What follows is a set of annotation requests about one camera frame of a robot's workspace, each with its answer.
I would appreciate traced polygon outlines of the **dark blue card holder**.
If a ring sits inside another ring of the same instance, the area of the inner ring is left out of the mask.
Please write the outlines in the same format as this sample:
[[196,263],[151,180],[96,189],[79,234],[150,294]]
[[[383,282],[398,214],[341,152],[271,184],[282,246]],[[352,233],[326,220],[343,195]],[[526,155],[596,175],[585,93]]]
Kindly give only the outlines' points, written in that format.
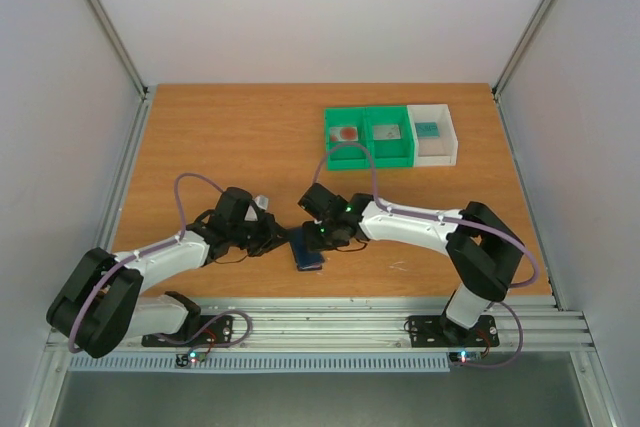
[[298,272],[312,272],[322,269],[325,259],[320,252],[312,252],[307,248],[301,227],[289,229],[288,240]]

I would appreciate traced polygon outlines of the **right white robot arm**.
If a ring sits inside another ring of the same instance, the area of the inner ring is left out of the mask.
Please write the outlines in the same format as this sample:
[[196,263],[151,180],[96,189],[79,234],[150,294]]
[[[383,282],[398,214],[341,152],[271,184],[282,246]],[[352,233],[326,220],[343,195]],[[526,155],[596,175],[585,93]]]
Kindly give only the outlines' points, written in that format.
[[523,252],[520,239],[486,205],[430,210],[395,204],[373,194],[349,200],[314,183],[298,205],[312,219],[302,225],[311,251],[346,247],[351,241],[413,245],[450,259],[460,285],[438,320],[436,333],[447,344],[473,336],[484,310],[505,299]]

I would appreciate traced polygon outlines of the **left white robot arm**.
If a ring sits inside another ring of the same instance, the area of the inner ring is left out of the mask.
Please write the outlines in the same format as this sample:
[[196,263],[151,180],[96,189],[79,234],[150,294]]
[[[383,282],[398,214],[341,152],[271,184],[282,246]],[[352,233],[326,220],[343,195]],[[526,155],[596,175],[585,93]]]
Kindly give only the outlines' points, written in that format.
[[212,209],[160,242],[133,251],[87,251],[49,306],[47,323],[65,335],[72,352],[101,358],[122,341],[155,335],[189,345],[205,325],[198,304],[176,291],[143,293],[180,273],[219,261],[230,249],[261,257],[288,241],[263,196],[229,187]]

